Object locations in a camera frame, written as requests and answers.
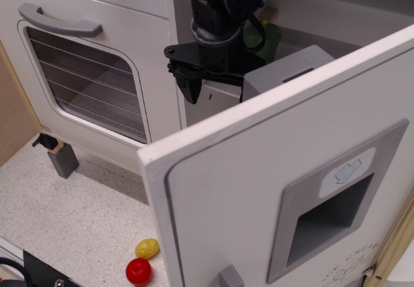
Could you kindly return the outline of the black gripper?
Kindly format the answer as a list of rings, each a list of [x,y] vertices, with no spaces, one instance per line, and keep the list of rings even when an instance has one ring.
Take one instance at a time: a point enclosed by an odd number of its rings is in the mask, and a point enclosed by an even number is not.
[[[245,74],[267,64],[237,43],[224,47],[205,47],[196,42],[170,45],[164,55],[169,59],[168,71],[193,105],[201,93],[202,80],[242,85]]]

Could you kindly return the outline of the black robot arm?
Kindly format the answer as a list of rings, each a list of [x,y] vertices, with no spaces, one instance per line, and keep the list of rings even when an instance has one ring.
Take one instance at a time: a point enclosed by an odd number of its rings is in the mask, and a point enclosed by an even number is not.
[[[266,41],[254,15],[263,5],[263,0],[191,0],[195,41],[164,50],[188,102],[197,103],[203,80],[242,87],[246,73],[267,64],[256,55]]]

